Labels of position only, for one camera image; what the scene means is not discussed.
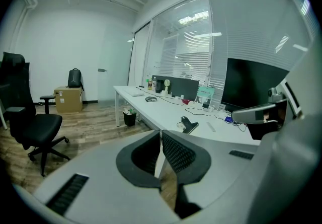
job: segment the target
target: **window blinds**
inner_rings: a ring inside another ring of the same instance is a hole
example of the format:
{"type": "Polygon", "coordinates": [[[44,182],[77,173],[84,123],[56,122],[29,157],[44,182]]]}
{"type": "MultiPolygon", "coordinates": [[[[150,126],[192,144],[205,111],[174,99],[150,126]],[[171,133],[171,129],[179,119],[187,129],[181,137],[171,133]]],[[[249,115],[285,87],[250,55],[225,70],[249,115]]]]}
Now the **window blinds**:
{"type": "Polygon", "coordinates": [[[292,0],[210,0],[214,33],[209,85],[219,107],[227,59],[250,60],[290,71],[302,58],[309,35],[292,0]]]}
{"type": "Polygon", "coordinates": [[[153,74],[198,80],[209,73],[208,0],[189,0],[153,19],[144,79],[153,74]]]}
{"type": "Polygon", "coordinates": [[[320,30],[320,25],[313,12],[310,2],[309,0],[294,0],[294,2],[304,18],[310,33],[310,37],[313,40],[320,30]]]}

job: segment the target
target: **vent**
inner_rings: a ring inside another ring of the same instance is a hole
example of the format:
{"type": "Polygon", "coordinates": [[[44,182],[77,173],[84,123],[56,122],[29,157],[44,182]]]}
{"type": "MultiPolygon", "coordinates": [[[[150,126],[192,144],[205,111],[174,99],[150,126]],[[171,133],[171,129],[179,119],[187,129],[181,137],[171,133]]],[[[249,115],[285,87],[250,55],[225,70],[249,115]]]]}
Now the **vent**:
{"type": "Polygon", "coordinates": [[[47,203],[47,207],[64,215],[70,207],[76,196],[79,194],[88,177],[75,174],[68,182],[59,190],[59,192],[47,203]]]}
{"type": "Polygon", "coordinates": [[[254,154],[244,153],[244,152],[236,151],[236,150],[232,150],[229,154],[234,155],[236,157],[246,159],[246,160],[251,160],[254,156],[254,154]]]}

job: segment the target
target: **backpack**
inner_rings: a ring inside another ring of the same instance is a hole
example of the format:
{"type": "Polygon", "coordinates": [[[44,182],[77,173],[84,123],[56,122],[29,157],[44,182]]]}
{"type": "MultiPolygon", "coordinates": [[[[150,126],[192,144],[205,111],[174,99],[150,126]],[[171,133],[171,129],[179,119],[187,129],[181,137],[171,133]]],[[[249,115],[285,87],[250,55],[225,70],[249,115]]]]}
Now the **backpack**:
{"type": "Polygon", "coordinates": [[[69,75],[68,75],[67,87],[70,87],[70,88],[81,87],[82,90],[84,90],[82,82],[81,82],[81,77],[82,77],[82,73],[80,72],[79,69],[74,68],[74,69],[70,70],[69,75]]]}

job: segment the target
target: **chair armrest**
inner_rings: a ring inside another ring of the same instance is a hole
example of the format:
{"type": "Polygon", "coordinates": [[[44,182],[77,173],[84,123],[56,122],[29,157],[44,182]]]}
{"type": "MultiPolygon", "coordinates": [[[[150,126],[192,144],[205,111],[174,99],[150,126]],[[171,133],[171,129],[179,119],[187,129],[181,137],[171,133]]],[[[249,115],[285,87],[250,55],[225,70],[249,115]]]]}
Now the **chair armrest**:
{"type": "Polygon", "coordinates": [[[41,96],[40,100],[51,100],[55,99],[55,95],[47,95],[47,96],[41,96]]]}
{"type": "Polygon", "coordinates": [[[24,108],[24,107],[9,107],[6,109],[6,111],[8,113],[21,113],[25,110],[26,110],[26,108],[24,108]]]}
{"type": "Polygon", "coordinates": [[[55,95],[41,96],[40,100],[45,100],[45,113],[49,114],[49,100],[55,99],[55,95]]]}

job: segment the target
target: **computer monitor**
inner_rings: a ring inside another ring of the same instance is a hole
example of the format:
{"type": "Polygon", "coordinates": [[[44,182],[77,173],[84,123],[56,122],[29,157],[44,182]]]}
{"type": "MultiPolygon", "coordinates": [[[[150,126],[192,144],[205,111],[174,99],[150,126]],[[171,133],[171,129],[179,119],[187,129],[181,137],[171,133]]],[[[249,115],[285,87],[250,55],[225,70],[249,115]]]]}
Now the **computer monitor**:
{"type": "Polygon", "coordinates": [[[221,102],[229,111],[265,104],[268,89],[276,87],[287,74],[271,65],[229,58],[221,102]]]}

